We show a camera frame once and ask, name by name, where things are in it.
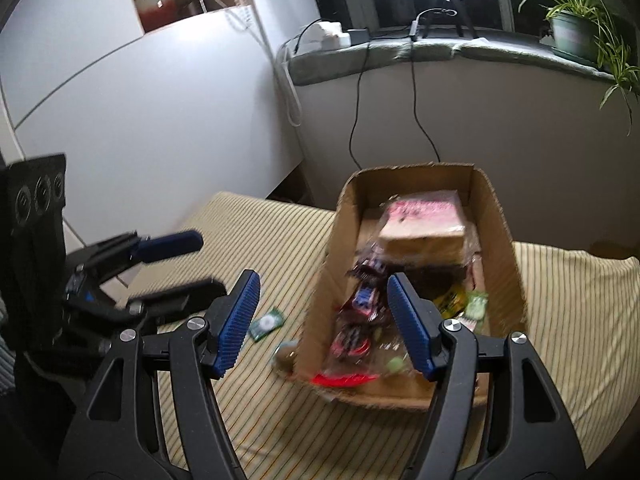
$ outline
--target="green packet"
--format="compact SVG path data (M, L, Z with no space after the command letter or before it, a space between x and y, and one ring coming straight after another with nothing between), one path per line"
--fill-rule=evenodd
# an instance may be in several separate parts
M486 314L489 295L486 292L472 290L466 294L466 298L465 317L474 321L482 321Z
M277 308L274 308L264 316L251 322L251 325L249 325L249 335L257 342L277 328L280 328L283 324L284 316Z

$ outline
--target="bed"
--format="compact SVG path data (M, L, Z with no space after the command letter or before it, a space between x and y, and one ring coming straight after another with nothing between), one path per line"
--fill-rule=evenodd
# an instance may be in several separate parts
M333 217L331 211L219 193L183 225L203 234L204 248L143 267L129 287L134 296L215 276L229 288L245 268L260 274L257 316L277 307L286 323L258 343L246 342L235 368L214 382L226 428L252 480L397 479L425 423L421 412L331 402L271 372L277 345L300 335ZM640 396L640 264L517 242L513 249L526 290L529 336L591 465L621 433ZM170 378L160 375L167 447L172 462L185 467ZM474 409L461 464L474 458L482 418L482 409Z

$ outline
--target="potted plant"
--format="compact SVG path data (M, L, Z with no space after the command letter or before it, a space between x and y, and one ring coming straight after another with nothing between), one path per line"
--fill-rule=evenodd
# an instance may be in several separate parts
M522 0L518 12L527 0ZM597 64L607 70L614 84L607 89L600 109L611 95L619 90L629 113L629 129L633 125L633 111L628 94L638 100L640 91L640 68L629 63L631 47L617 31L614 21L602 0L552 0L555 5L548 8L546 19L556 41L556 54L570 54Z
M522 0L518 12L528 0ZM598 47L598 22L601 17L602 0L551 0L546 19L551 23L556 53L566 53L596 63Z

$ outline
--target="green pot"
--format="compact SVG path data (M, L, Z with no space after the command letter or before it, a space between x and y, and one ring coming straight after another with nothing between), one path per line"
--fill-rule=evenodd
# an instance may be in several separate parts
M595 37L598 34L598 25L596 23L563 10L551 18L551 27L556 40L556 49L597 62L598 46Z

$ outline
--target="blue gripper pad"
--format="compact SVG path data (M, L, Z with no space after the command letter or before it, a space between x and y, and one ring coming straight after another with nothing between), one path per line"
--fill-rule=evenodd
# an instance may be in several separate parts
M386 286L389 308L394 315L414 368L425 378L432 380L438 367L434 364L431 355L431 338L416 312L416 303L423 300L418 297L408 280L405 285L411 287L411 290L406 290L405 286L402 286L397 275L389 278Z
M213 370L222 377L236 364L242 348L244 336L260 301L260 276L252 270L245 270L227 298L230 310L218 336L218 353Z

